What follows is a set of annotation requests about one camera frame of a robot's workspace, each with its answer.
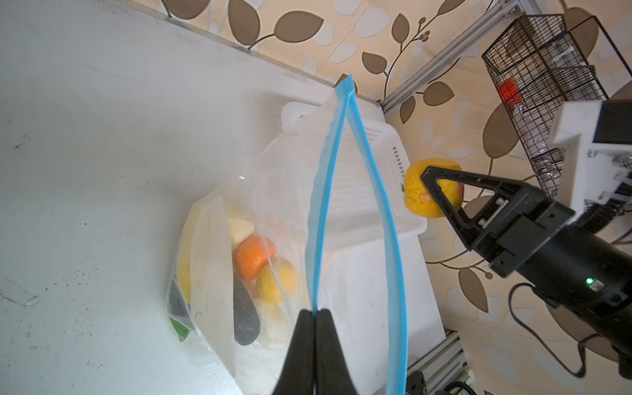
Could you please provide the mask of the yellow toy lemon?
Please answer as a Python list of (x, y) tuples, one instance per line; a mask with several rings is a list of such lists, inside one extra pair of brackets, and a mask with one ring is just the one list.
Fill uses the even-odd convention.
[(187, 304), (191, 301), (191, 277), (190, 277), (190, 255), (191, 255), (192, 233), (183, 231), (179, 243), (177, 257), (176, 281)]

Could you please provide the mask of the yellow red toy peach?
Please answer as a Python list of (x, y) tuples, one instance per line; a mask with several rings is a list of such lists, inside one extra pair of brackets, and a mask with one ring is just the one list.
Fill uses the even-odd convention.
[[(450, 159), (431, 158), (410, 165), (404, 176), (403, 188), (406, 208), (419, 217), (441, 218), (444, 217), (444, 213), (439, 207), (439, 204), (431, 197), (431, 194), (421, 180), (421, 176), (428, 166), (436, 166), (454, 171), (460, 171), (462, 168), (456, 161)], [(456, 210), (462, 207), (464, 184), (441, 179), (439, 186)]]

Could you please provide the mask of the small yellow toy fruit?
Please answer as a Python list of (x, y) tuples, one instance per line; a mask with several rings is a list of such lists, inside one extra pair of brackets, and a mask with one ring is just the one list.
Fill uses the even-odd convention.
[(284, 297), (291, 298), (299, 286), (298, 272), (294, 265), (283, 257), (276, 257), (258, 275), (256, 286), (263, 301), (280, 304)]

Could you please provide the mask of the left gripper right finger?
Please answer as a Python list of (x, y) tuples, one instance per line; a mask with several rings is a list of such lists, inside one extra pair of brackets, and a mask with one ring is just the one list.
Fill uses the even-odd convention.
[(357, 395), (328, 309), (316, 315), (314, 357), (315, 394)]

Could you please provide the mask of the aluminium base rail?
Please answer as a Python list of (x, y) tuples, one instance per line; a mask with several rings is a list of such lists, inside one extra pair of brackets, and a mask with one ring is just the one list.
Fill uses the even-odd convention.
[(459, 333), (447, 330), (446, 339), (408, 369), (406, 394), (435, 394), (461, 377), (467, 366)]

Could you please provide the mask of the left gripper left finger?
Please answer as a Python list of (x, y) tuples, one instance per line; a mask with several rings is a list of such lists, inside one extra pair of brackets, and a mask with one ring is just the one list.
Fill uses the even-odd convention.
[(314, 393), (315, 319), (303, 309), (287, 350), (273, 395), (311, 395)]

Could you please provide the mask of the beige toy potato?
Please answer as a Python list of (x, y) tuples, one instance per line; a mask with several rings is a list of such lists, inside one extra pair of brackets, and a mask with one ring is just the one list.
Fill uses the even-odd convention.
[(233, 250), (236, 250), (245, 240), (253, 235), (254, 224), (251, 221), (228, 217), (227, 223), (229, 227), (231, 248)]

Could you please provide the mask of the white perforated plastic basket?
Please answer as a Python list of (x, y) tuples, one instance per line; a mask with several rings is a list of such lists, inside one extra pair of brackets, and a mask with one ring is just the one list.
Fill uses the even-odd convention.
[[(291, 102), (281, 111), (281, 125), (284, 133), (307, 133), (307, 121), (316, 121), (317, 111), (324, 110), (315, 105)], [(414, 237), (424, 233), (427, 220), (409, 212), (403, 201), (403, 177), (410, 161), (397, 132), (390, 125), (376, 120), (363, 118), (365, 135), (370, 143), (377, 169), (388, 194), (388, 202), (393, 214), (396, 231), (400, 238)], [(317, 166), (320, 151), (317, 137), (299, 137), (297, 153), (298, 165), (308, 168)], [(290, 176), (295, 181), (289, 192), (297, 193), (299, 198), (307, 198), (309, 206), (310, 188), (313, 181), (299, 180), (299, 172)], [(290, 248), (302, 250), (305, 247), (306, 228), (295, 222), (276, 225), (271, 237), (278, 248), (289, 252)], [(326, 250), (348, 250), (360, 245), (375, 244), (383, 238), (380, 209), (372, 189), (368, 170), (356, 144), (352, 130), (347, 123), (334, 171), (329, 217), (325, 236)]]

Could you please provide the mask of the dark toy eggplant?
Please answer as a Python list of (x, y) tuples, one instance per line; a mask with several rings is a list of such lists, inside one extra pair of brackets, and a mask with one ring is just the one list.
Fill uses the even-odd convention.
[(235, 341), (248, 346), (258, 338), (261, 324), (250, 293), (237, 276), (233, 285), (233, 310)]

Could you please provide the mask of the orange toy tangerine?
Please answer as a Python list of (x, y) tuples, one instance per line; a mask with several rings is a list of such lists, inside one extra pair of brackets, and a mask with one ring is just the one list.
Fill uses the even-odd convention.
[(235, 270), (243, 280), (252, 281), (276, 254), (276, 245), (269, 238), (252, 235), (235, 250)]

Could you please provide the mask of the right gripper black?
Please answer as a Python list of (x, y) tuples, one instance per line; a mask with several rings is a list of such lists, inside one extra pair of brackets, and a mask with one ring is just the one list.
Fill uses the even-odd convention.
[(551, 307), (565, 307), (630, 355), (630, 255), (523, 181), (440, 166), (427, 166), (421, 181), (463, 246), (496, 274), (519, 273)]

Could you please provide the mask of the red capped item in basket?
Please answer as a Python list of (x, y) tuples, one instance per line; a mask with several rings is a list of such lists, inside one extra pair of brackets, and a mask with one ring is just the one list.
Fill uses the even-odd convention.
[(507, 105), (518, 105), (523, 102), (523, 96), (513, 79), (508, 79), (497, 86), (500, 99)]

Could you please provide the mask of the clear zip bag blue zipper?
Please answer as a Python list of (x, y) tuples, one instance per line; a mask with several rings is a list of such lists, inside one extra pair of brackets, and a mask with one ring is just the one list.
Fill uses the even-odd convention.
[[(360, 394), (401, 394), (408, 368), (408, 313), (401, 238), (396, 231), (388, 194), (365, 135), (351, 77), (344, 78), (320, 106), (307, 133), (281, 133), (248, 166), (245, 173), (196, 202), (186, 219), (192, 233), (190, 255), (194, 331), (188, 337), (226, 369), (241, 394), (270, 394), (277, 385), (299, 313), (306, 309), (316, 319), (321, 309), (332, 313), (352, 382)], [(378, 203), (383, 238), (375, 244), (348, 250), (326, 250), (334, 171), (342, 135), (349, 124), (368, 170)], [(299, 137), (316, 136), (317, 166), (298, 165)], [(299, 180), (313, 181), (306, 197), (289, 192)], [(277, 225), (291, 222), (306, 228), (304, 249), (276, 257), (290, 261), (299, 277), (291, 298), (280, 304), (258, 296), (256, 277), (243, 280), (235, 270), (228, 217), (254, 224), (253, 235), (269, 238)], [(234, 336), (234, 277), (246, 287), (260, 319), (255, 342), (241, 346)]]

